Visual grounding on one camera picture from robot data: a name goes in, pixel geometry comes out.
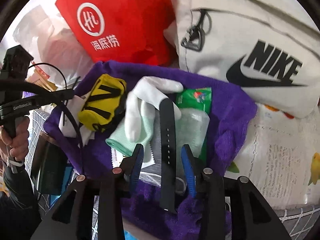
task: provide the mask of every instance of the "metal screw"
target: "metal screw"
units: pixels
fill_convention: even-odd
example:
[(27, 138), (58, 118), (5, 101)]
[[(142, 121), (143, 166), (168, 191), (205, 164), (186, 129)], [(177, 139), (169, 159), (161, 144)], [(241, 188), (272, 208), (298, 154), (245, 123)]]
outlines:
[(248, 179), (246, 176), (241, 176), (241, 177), (240, 177), (240, 181), (241, 181), (242, 183), (248, 183), (249, 179)]
[(76, 180), (77, 181), (84, 181), (85, 180), (85, 176), (84, 175), (78, 175)]
[(120, 174), (122, 172), (122, 169), (120, 167), (116, 167), (112, 170), (113, 174)]
[(212, 173), (213, 173), (213, 170), (210, 169), (210, 168), (204, 168), (204, 169), (203, 169), (203, 172), (204, 172), (204, 174), (212, 174)]

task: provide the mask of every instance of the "gray grid mat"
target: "gray grid mat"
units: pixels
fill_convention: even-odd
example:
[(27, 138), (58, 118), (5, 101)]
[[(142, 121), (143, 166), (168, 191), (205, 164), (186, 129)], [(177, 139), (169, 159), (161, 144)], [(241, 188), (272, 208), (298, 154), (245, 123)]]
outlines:
[[(42, 130), (42, 125), (44, 121), (49, 117), (49, 114), (41, 111), (35, 110), (32, 120), (32, 136), (31, 142), (29, 144), (29, 154), (26, 158), (26, 170), (30, 175), (31, 163), (33, 160), (33, 154), (36, 149), (36, 144), (39, 138), (40, 131)], [(76, 170), (73, 171), (70, 181), (73, 181), (78, 173)], [(40, 213), (43, 217), (49, 210), (49, 196), (41, 195), (39, 199)], [(98, 240), (98, 206), (99, 197), (95, 198), (94, 208), (93, 208), (93, 220), (92, 220), (92, 240)], [(314, 223), (320, 215), (320, 205), (313, 205), (304, 208), (297, 208), (291, 210), (275, 210), (279, 219), (284, 224), (285, 228), (289, 232), (292, 240), (303, 240), (303, 238), (308, 234), (310, 229), (313, 227)], [(226, 239), (231, 239), (231, 234), (229, 234)]]

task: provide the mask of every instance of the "white nike bag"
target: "white nike bag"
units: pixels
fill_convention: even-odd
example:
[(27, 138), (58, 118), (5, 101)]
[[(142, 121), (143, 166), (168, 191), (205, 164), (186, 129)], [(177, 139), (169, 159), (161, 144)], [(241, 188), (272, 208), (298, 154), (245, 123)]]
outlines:
[(284, 0), (178, 0), (180, 68), (305, 117), (320, 96), (320, 33)]

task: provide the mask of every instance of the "haidilao logo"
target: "haidilao logo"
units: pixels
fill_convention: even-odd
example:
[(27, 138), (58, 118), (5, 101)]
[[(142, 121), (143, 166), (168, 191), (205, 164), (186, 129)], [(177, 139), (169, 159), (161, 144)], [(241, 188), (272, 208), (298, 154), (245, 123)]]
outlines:
[(98, 37), (104, 32), (104, 18), (97, 6), (85, 2), (77, 11), (77, 19), (81, 28), (89, 35)]

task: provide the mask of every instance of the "mint green cloth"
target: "mint green cloth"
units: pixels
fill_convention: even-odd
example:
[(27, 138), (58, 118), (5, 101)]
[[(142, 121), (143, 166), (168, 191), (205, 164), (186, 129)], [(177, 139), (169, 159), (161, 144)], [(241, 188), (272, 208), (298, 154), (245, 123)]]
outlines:
[(143, 145), (146, 149), (146, 145), (152, 139), (153, 136), (153, 123), (154, 120), (146, 117), (141, 117), (141, 133), (137, 142), (129, 142), (124, 133), (124, 119), (119, 123), (116, 130), (106, 139), (106, 143), (111, 147), (121, 152), (124, 156), (130, 157), (133, 153), (137, 143)]

